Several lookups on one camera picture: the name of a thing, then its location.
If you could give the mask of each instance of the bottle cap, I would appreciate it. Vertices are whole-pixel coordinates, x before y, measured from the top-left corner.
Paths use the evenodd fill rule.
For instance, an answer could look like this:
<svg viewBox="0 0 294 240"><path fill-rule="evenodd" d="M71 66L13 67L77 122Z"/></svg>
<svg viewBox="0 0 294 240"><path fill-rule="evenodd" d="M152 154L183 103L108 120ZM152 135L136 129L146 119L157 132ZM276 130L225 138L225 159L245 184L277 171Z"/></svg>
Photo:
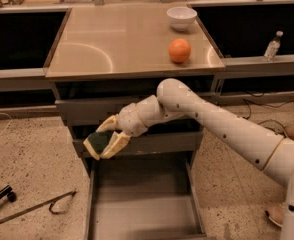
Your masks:
<svg viewBox="0 0 294 240"><path fill-rule="evenodd" d="M283 34L284 34L283 31L277 31L277 32L276 32L276 35L277 35L277 36L283 36Z"/></svg>

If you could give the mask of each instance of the countertop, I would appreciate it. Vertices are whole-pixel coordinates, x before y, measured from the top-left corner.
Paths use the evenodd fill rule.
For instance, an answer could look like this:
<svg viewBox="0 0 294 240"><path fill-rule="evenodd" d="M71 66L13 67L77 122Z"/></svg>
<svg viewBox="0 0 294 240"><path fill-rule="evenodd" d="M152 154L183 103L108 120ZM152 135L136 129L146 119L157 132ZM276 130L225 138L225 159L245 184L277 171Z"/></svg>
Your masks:
<svg viewBox="0 0 294 240"><path fill-rule="evenodd" d="M51 79L96 79L205 74L224 64L197 21L187 31L173 30L170 7L185 3L126 3L72 7L46 72ZM192 48L185 63L170 60L168 46L176 38Z"/></svg>

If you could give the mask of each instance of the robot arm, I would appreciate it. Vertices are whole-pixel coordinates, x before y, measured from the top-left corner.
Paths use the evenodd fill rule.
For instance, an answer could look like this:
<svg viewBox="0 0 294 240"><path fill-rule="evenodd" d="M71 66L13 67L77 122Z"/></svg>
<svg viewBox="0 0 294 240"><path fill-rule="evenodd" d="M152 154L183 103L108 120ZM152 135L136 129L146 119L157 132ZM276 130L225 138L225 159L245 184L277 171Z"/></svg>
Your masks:
<svg viewBox="0 0 294 240"><path fill-rule="evenodd" d="M176 79L164 80L157 88L157 97L150 96L124 107L97 129L97 132L122 131L122 137L114 138L114 143L100 157L115 155L130 137L140 136L154 124L183 116L195 119L257 169L288 188L289 208L281 240L294 240L294 141L206 102ZM109 147L118 143L122 143L120 149L110 152Z"/></svg>

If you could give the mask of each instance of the orange ball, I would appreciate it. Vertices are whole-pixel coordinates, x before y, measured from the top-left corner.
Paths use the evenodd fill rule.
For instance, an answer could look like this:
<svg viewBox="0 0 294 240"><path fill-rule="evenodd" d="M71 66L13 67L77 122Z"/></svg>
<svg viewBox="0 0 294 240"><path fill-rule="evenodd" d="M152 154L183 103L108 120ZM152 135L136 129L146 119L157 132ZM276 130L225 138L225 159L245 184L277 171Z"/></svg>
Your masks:
<svg viewBox="0 0 294 240"><path fill-rule="evenodd" d="M185 39L175 39L170 43L168 52L170 59L173 62L183 63L188 60L191 53L191 47Z"/></svg>

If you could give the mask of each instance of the floor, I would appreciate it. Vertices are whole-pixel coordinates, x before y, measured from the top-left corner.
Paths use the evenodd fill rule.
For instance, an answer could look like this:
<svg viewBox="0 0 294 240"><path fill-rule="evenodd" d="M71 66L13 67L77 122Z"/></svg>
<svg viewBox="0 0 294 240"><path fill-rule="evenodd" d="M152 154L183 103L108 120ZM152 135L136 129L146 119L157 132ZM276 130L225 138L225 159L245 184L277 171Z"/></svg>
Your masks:
<svg viewBox="0 0 294 240"><path fill-rule="evenodd" d="M253 98L259 103L259 97ZM294 102L272 103L277 108L250 104L249 120L277 120L294 126ZM247 105L225 109L248 116ZM275 122L265 127L281 131ZM51 198L76 190L74 197L48 205L0 225L0 240L83 239L89 178L72 146L68 129L54 107L0 110L0 190L9 184L13 203L0 201L0 219ZM278 239L280 230L268 221L266 206L282 202L285 190L206 129L193 167L203 226L218 240Z"/></svg>

